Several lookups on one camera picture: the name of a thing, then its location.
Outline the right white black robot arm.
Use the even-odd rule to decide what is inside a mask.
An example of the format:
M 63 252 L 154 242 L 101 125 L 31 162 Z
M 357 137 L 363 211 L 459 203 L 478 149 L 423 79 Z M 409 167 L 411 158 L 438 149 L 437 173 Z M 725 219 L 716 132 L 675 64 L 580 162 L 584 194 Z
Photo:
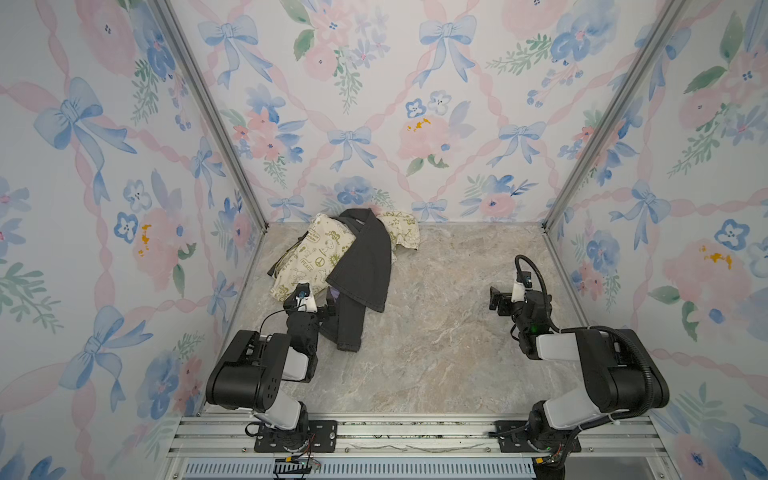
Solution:
M 510 293 L 490 288 L 489 309 L 513 321 L 510 335 L 527 359 L 574 362 L 582 375 L 580 386 L 535 403 L 525 422 L 497 421 L 488 436 L 502 450 L 535 451 L 544 455 L 540 465 L 559 466 L 581 433 L 668 404 L 668 384 L 633 330 L 557 329 L 551 296 L 519 284 Z

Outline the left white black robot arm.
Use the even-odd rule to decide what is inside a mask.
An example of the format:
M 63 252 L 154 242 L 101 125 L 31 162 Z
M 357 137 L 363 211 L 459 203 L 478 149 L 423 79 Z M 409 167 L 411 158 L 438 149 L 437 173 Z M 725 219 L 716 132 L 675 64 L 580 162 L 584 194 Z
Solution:
M 320 327 L 336 317 L 332 294 L 315 306 L 307 294 L 286 304 L 287 331 L 264 334 L 240 330 L 213 368 L 206 402 L 255 417 L 245 427 L 256 453 L 309 455 L 332 453 L 338 422 L 312 420 L 306 405 L 281 390 L 284 382 L 308 383 L 318 365 Z

